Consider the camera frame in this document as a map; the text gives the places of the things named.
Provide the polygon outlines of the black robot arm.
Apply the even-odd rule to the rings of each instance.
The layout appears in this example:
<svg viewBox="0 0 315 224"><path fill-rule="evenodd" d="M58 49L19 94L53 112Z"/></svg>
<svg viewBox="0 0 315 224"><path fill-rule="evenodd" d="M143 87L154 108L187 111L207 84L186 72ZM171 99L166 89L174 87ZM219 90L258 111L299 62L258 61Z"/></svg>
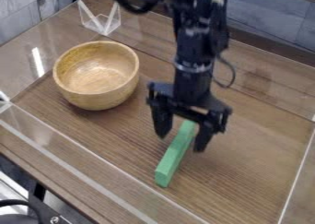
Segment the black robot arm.
<svg viewBox="0 0 315 224"><path fill-rule="evenodd" d="M149 83L147 104L154 129L165 137L175 116L198 123L195 151L206 150L213 136L227 129L233 109L211 92L214 65L229 48L229 0L115 0L137 15L159 3L170 9L177 40L175 80Z"/></svg>

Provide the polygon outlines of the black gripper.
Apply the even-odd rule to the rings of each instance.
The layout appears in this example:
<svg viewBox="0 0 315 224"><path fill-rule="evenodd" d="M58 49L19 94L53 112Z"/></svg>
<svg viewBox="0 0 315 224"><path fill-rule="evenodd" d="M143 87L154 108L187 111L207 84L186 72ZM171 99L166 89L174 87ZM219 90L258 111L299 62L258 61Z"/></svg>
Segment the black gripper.
<svg viewBox="0 0 315 224"><path fill-rule="evenodd" d="M227 130L233 109L211 93L214 61L185 67L175 62L174 82L149 83L147 104L151 107L154 130L165 138L173 128L174 116L199 125L195 152L203 152L214 134Z"/></svg>

